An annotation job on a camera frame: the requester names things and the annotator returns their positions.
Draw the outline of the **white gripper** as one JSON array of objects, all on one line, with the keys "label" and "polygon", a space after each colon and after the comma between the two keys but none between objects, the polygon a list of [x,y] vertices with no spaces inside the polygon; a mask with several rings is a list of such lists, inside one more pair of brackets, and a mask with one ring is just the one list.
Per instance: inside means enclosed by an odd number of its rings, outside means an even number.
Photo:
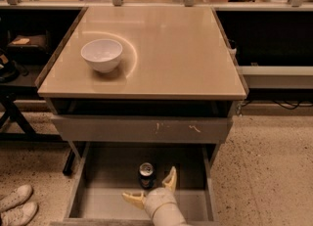
[{"label": "white gripper", "polygon": [[153,219],[159,212],[161,215],[176,213],[177,202],[173,193],[176,191],[177,170],[172,166],[168,175],[162,180],[164,188],[156,188],[150,191],[147,196],[143,192],[138,194],[124,192],[122,197],[139,209],[144,209],[149,217]]}]

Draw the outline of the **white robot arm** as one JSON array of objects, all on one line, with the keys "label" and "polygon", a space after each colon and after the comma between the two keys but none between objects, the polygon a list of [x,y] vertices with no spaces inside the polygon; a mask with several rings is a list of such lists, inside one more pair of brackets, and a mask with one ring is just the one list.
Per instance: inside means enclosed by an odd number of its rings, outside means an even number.
[{"label": "white robot arm", "polygon": [[184,218],[178,202],[175,199],[177,170],[172,166],[169,174],[162,180],[162,186],[147,194],[124,192],[124,200],[135,207],[144,210],[154,226],[191,226]]}]

